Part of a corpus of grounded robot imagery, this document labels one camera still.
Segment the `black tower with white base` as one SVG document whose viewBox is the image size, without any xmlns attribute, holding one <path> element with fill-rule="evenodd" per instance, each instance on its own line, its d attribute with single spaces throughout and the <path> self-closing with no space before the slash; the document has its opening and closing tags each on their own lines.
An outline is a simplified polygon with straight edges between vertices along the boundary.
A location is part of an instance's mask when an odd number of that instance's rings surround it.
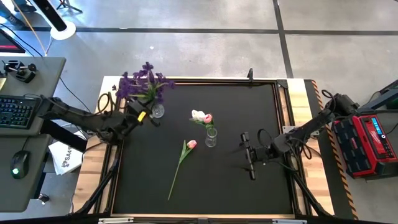
<svg viewBox="0 0 398 224">
<path fill-rule="evenodd" d="M 65 40 L 76 32 L 76 25 L 70 21 L 64 21 L 49 0 L 29 0 L 39 11 L 39 14 L 50 26 L 50 36 L 55 40 Z"/>
</svg>

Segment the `black aluminium table frame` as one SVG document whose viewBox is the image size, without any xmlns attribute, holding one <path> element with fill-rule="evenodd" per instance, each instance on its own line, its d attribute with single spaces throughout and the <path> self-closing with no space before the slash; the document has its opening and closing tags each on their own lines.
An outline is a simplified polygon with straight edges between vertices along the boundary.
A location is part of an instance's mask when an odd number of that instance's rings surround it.
<svg viewBox="0 0 398 224">
<path fill-rule="evenodd" d="M 258 80 L 252 83 L 245 80 L 216 80 L 216 79 L 179 79 L 176 82 L 178 85 L 198 86 L 198 85 L 228 85 L 228 86 L 259 86 L 271 85 L 274 90 L 274 101 L 277 112 L 277 119 L 279 122 L 279 134 L 282 132 L 282 127 L 286 124 L 299 123 L 299 111 L 297 105 L 291 100 L 295 82 L 293 80 Z M 292 206 L 292 213 L 290 214 L 117 214 L 113 212 L 114 199 L 116 196 L 116 189 L 119 177 L 119 170 L 121 165 L 121 156 L 125 140 L 116 147 L 107 149 L 104 144 L 97 144 L 91 140 L 89 150 L 85 154 L 83 165 L 80 170 L 78 183 L 76 186 L 73 204 L 75 210 L 79 210 L 84 203 L 89 199 L 94 189 L 98 186 L 100 179 L 105 175 L 105 165 L 112 163 L 114 158 L 118 158 L 119 163 L 116 166 L 116 175 L 106 185 L 104 192 L 99 199 L 93 204 L 93 211 L 107 212 L 110 215 L 120 217 L 125 215 L 127 217 L 139 218 L 182 218 L 186 220 L 196 220 L 199 218 L 235 218 L 239 222 L 246 219 L 263 219 L 263 218 L 292 218 L 299 212 L 304 212 L 307 203 L 298 193 L 298 187 L 290 176 L 288 169 L 284 164 L 288 161 L 287 156 L 282 156 L 274 162 L 279 163 L 285 172 L 285 178 L 289 188 L 289 198 Z"/>
</svg>

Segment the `red black power station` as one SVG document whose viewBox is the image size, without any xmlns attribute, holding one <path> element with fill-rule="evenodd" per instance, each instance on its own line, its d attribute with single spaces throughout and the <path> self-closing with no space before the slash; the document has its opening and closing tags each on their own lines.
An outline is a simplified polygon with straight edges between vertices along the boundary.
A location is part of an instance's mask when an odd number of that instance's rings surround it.
<svg viewBox="0 0 398 224">
<path fill-rule="evenodd" d="M 398 177 L 398 154 L 375 114 L 350 116 L 332 123 L 346 173 L 376 180 Z"/>
</svg>

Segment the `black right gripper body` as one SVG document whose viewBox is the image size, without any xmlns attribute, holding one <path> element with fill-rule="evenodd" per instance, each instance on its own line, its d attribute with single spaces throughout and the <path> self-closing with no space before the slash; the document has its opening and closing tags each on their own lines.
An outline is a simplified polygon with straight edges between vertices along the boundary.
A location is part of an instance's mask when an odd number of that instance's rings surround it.
<svg viewBox="0 0 398 224">
<path fill-rule="evenodd" d="M 260 144 L 258 147 L 251 146 L 248 132 L 243 132 L 241 134 L 241 146 L 246 147 L 244 155 L 249 164 L 247 168 L 249 169 L 248 173 L 251 180 L 256 179 L 254 164 L 256 162 L 266 164 L 266 162 L 272 157 L 272 153 L 270 152 L 271 147 L 265 145 L 265 143 L 261 140 L 261 133 L 262 131 L 257 132 L 257 141 Z"/>
</svg>

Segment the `white printed paper bag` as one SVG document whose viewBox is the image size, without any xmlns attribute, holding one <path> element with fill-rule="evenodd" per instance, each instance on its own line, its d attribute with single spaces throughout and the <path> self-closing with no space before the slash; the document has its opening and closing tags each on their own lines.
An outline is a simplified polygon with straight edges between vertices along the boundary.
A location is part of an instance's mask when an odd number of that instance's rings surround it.
<svg viewBox="0 0 398 224">
<path fill-rule="evenodd" d="M 83 153 L 60 141 L 49 146 L 55 173 L 63 175 L 81 166 Z"/>
</svg>

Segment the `pink tulip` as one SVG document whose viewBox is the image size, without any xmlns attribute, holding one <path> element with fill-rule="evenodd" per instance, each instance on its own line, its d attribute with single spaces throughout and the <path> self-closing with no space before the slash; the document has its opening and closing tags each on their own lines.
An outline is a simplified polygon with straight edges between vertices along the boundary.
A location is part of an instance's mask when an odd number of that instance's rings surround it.
<svg viewBox="0 0 398 224">
<path fill-rule="evenodd" d="M 170 200 L 170 198 L 172 196 L 172 192 L 173 192 L 173 189 L 174 189 L 175 181 L 177 179 L 178 171 L 179 171 L 181 163 L 190 154 L 190 152 L 195 148 L 196 145 L 197 145 L 197 141 L 196 140 L 190 140 L 189 142 L 186 142 L 186 141 L 183 142 L 182 151 L 181 151 L 181 154 L 180 154 L 180 157 L 179 157 L 179 160 L 178 160 L 177 168 L 176 168 L 175 173 L 174 173 L 174 179 L 172 181 L 172 185 L 170 187 L 170 191 L 169 191 L 169 195 L 167 197 L 167 200 Z"/>
<path fill-rule="evenodd" d="M 205 125 L 207 131 L 214 128 L 214 118 L 211 113 L 205 115 L 203 118 L 203 124 Z"/>
</svg>

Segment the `purple flower spray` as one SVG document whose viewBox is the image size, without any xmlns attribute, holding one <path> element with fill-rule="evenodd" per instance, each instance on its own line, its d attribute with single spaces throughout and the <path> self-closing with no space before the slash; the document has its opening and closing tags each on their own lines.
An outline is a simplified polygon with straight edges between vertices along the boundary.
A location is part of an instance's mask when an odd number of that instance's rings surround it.
<svg viewBox="0 0 398 224">
<path fill-rule="evenodd" d="M 173 89 L 175 83 L 162 73 L 153 72 L 154 66 L 146 62 L 142 70 L 133 74 L 133 92 L 138 98 L 152 100 L 154 103 L 162 103 L 163 94 L 166 88 Z"/>
<path fill-rule="evenodd" d="M 134 72 L 131 77 L 128 72 L 124 72 L 116 89 L 116 96 L 125 100 L 148 100 L 148 91 L 147 72 Z"/>
</svg>

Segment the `black panel with hazard stripes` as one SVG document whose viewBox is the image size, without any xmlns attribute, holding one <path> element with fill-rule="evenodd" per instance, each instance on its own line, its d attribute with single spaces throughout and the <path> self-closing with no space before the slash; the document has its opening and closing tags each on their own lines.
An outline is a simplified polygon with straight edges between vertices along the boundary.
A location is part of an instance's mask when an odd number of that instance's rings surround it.
<svg viewBox="0 0 398 224">
<path fill-rule="evenodd" d="M 344 163 L 329 127 L 307 143 L 312 158 L 303 159 L 307 186 L 330 214 L 339 218 L 357 219 L 353 197 L 349 190 Z"/>
</svg>

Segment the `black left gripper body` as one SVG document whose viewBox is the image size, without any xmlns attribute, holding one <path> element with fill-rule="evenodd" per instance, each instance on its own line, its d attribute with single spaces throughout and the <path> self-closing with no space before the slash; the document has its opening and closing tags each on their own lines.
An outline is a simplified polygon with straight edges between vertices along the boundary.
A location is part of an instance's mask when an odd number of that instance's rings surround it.
<svg viewBox="0 0 398 224">
<path fill-rule="evenodd" d="M 138 100 L 126 102 L 126 124 L 128 126 L 143 125 L 144 120 L 153 122 L 151 110 Z"/>
</svg>

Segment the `black table mat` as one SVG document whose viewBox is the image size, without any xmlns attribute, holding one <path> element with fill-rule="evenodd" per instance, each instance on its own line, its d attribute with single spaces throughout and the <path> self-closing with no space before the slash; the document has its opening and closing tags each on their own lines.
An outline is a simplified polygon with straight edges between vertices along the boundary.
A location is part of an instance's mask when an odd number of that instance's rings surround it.
<svg viewBox="0 0 398 224">
<path fill-rule="evenodd" d="M 249 133 L 257 146 L 279 134 L 271 85 L 178 85 L 164 93 L 160 126 L 135 128 L 125 140 L 114 199 L 117 214 L 290 214 L 285 172 L 279 163 L 256 165 L 251 180 L 240 135 Z M 190 121 L 192 110 L 211 113 L 217 130 L 215 147 L 205 144 L 206 128 Z M 197 145 L 180 165 L 167 200 L 183 142 Z"/>
</svg>

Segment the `black backlit keyboard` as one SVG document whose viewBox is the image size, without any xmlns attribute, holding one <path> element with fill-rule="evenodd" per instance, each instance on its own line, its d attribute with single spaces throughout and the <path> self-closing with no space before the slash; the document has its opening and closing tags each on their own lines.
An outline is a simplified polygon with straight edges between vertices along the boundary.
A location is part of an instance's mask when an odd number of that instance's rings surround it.
<svg viewBox="0 0 398 224">
<path fill-rule="evenodd" d="M 38 98 L 0 95 L 0 128 L 29 129 L 39 103 Z"/>
</svg>

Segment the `black tripod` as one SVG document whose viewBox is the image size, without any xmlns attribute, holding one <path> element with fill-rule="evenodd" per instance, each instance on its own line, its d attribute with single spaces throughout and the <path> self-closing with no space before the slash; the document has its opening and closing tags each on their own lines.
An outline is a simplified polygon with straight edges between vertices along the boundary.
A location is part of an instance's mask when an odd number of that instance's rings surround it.
<svg viewBox="0 0 398 224">
<path fill-rule="evenodd" d="M 83 11 L 77 7 L 74 7 L 70 4 L 69 0 L 59 0 L 59 5 L 56 7 L 56 10 L 60 9 L 71 9 L 78 13 L 83 13 Z"/>
</svg>

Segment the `grey desk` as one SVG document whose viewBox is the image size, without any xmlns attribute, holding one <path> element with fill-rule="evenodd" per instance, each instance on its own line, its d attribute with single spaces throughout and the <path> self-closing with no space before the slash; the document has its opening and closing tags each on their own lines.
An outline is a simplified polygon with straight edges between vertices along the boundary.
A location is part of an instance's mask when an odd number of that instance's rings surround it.
<svg viewBox="0 0 398 224">
<path fill-rule="evenodd" d="M 44 158 L 51 137 L 48 134 L 10 136 L 0 138 L 0 212 L 23 212 L 29 200 L 34 198 L 42 171 Z M 13 155 L 21 149 L 30 152 L 29 170 L 22 179 L 15 179 L 11 172 Z"/>
<path fill-rule="evenodd" d="M 9 60 L 20 60 L 24 65 L 35 64 L 37 67 L 35 78 L 29 83 L 24 83 L 6 75 L 3 67 Z M 66 59 L 63 57 L 0 57 L 0 72 L 3 72 L 5 78 L 0 95 L 38 98 L 40 102 L 42 95 L 47 98 L 53 97 L 65 62 Z M 0 136 L 35 136 L 40 133 L 43 122 L 44 120 L 37 116 L 36 109 L 35 118 L 29 129 L 0 128 Z"/>
</svg>

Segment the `black clamp gadget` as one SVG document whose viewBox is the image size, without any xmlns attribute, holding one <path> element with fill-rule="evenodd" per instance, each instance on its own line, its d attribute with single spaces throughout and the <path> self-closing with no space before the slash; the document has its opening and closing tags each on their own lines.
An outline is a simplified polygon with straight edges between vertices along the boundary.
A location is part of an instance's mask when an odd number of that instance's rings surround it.
<svg viewBox="0 0 398 224">
<path fill-rule="evenodd" d="M 37 71 L 35 64 L 24 65 L 20 60 L 9 60 L 4 64 L 3 69 L 6 75 L 10 75 L 24 83 L 31 82 L 35 78 Z"/>
</svg>

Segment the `black computer monitor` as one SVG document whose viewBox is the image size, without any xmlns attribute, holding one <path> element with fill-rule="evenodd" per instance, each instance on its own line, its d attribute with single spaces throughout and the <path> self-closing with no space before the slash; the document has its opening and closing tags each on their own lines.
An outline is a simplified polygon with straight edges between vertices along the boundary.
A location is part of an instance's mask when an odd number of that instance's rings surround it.
<svg viewBox="0 0 398 224">
<path fill-rule="evenodd" d="M 25 50 L 6 32 L 0 29 L 0 53 L 25 53 Z"/>
</svg>

